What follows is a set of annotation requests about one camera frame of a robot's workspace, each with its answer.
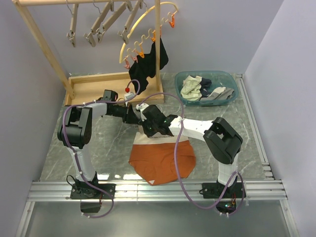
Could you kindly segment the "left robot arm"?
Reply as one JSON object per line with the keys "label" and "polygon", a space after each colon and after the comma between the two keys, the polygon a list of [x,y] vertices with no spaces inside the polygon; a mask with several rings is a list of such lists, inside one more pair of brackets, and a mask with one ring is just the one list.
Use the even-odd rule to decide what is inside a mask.
{"label": "left robot arm", "polygon": [[118,104],[118,94],[112,90],[104,90],[103,96],[92,102],[76,106],[65,106],[58,128],[57,138],[62,141],[71,154],[76,176],[73,178],[72,193],[84,198],[97,198],[104,189],[100,186],[97,172],[92,165],[88,143],[92,135],[92,121],[103,116],[122,118],[127,124],[140,124],[130,100],[136,95],[126,92],[125,105]]}

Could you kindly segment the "orange and cream underwear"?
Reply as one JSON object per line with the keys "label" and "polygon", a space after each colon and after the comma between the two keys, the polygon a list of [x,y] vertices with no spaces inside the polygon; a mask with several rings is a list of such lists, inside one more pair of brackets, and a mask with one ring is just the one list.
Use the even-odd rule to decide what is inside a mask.
{"label": "orange and cream underwear", "polygon": [[[147,137],[137,132],[129,164],[149,185],[162,185],[177,180],[174,148],[177,137],[155,134]],[[181,178],[187,178],[196,165],[196,156],[188,137],[181,136],[177,146],[177,164]]]}

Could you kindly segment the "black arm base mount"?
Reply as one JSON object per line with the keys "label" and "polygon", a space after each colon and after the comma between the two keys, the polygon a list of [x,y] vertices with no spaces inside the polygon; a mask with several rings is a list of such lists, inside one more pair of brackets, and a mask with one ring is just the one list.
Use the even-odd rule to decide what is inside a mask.
{"label": "black arm base mount", "polygon": [[[224,185],[216,183],[202,183],[202,189],[199,193],[204,199],[218,199],[224,190]],[[221,199],[216,205],[216,209],[222,214],[232,214],[237,210],[237,199],[245,199],[246,192],[243,190],[242,183],[234,183],[228,187]]]}

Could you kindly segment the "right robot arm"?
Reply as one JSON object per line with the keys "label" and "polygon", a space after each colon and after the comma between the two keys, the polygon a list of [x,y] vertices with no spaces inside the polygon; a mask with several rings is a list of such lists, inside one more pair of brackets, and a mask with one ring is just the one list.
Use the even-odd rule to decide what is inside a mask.
{"label": "right robot arm", "polygon": [[136,110],[141,114],[141,125],[148,137],[160,133],[204,141],[219,163],[218,193],[227,198],[238,189],[237,158],[243,139],[224,118],[201,121],[177,115],[165,116],[156,105],[145,103],[137,105]]}

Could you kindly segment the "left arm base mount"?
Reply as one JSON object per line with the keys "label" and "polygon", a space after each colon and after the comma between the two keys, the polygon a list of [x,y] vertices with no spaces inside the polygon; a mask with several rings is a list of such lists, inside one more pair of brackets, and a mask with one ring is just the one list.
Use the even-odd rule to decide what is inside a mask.
{"label": "left arm base mount", "polygon": [[83,213],[98,213],[101,209],[102,199],[114,197],[116,184],[94,184],[98,189],[85,182],[79,182],[71,190],[70,199],[80,200],[80,210]]}

